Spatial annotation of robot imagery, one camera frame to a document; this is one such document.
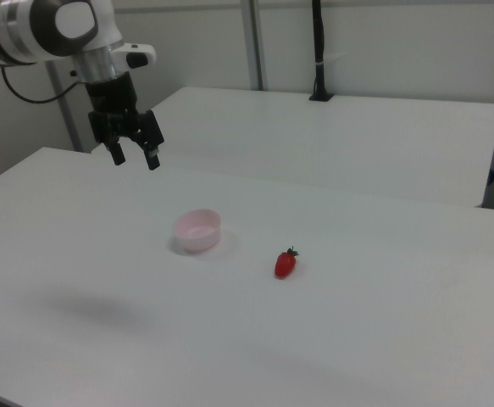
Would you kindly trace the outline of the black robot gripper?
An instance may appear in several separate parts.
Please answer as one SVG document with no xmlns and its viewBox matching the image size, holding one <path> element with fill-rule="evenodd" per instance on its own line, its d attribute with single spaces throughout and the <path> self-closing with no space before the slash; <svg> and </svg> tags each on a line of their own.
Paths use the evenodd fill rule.
<svg viewBox="0 0 494 407">
<path fill-rule="evenodd" d="M 108 81 L 86 83 L 92 111 L 88 114 L 97 142 L 109 148 L 115 165 L 125 162 L 119 145 L 121 137 L 134 137 L 142 146 L 149 170 L 160 166 L 158 146 L 164 142 L 163 133 L 152 110 L 137 110 L 137 95 L 130 74 L 122 74 Z"/>
</svg>

